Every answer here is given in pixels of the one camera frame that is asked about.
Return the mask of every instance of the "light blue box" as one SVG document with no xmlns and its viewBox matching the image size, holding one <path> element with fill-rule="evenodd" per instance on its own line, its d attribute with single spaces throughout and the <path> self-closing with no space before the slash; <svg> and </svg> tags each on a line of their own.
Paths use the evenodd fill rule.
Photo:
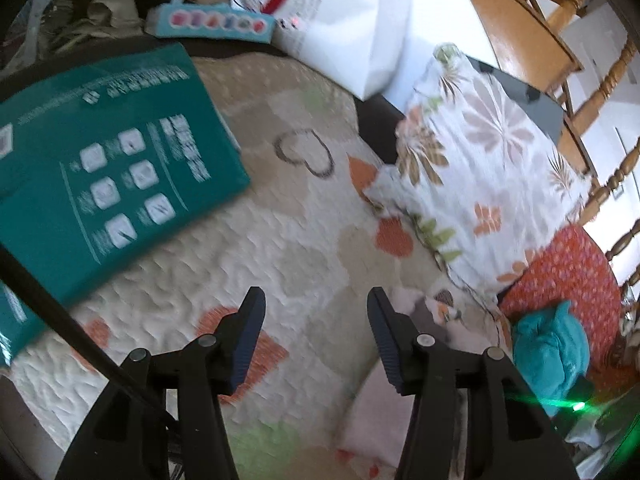
<svg viewBox="0 0 640 480">
<path fill-rule="evenodd" d="M 157 38 L 211 38 L 271 43 L 275 20 L 268 14 L 212 6 L 162 4 L 149 11 L 146 33 Z"/>
</svg>

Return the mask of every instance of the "green box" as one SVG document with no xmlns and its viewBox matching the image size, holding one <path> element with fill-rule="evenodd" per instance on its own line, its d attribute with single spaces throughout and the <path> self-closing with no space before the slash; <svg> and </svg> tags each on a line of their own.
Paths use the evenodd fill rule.
<svg viewBox="0 0 640 480">
<path fill-rule="evenodd" d="M 69 70 L 0 105 L 0 240 L 67 308 L 248 184 L 180 44 Z M 0 283 L 5 362 L 43 328 Z"/>
</svg>

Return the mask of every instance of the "white paper bag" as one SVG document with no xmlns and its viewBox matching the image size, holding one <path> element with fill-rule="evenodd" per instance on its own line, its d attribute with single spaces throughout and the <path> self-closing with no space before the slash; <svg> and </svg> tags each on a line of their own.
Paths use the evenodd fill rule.
<svg viewBox="0 0 640 480">
<path fill-rule="evenodd" d="M 280 27 L 273 44 L 364 100 L 391 80 L 411 0 L 232 0 L 269 11 Z"/>
</svg>

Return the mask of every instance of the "quilted bedspread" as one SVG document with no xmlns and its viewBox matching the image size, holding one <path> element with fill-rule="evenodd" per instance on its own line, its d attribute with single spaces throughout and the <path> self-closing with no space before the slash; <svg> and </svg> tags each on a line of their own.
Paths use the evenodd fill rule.
<svg viewBox="0 0 640 480">
<path fill-rule="evenodd" d="M 366 295 L 375 285 L 428 290 L 442 274 L 409 228 L 375 218 L 364 199 L 379 160 L 357 134 L 350 95 L 292 59 L 194 62 L 252 185 L 72 314 L 119 363 L 136 347 L 158 354 L 212 332 L 261 286 L 267 313 L 247 382 L 223 399 L 240 477 L 389 478 L 388 468 L 333 449 L 377 357 Z M 10 377 L 63 449 L 106 384 L 53 332 L 16 358 Z"/>
</svg>

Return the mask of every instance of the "black cable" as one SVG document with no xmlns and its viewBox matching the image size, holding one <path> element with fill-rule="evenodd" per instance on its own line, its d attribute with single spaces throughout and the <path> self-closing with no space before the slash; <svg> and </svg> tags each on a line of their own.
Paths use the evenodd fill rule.
<svg viewBox="0 0 640 480">
<path fill-rule="evenodd" d="M 177 421 L 164 406 L 161 406 L 153 395 L 124 373 L 1 243 L 0 280 L 96 370 L 108 380 L 118 384 L 132 399 L 152 410 L 167 428 L 178 433 Z"/>
</svg>

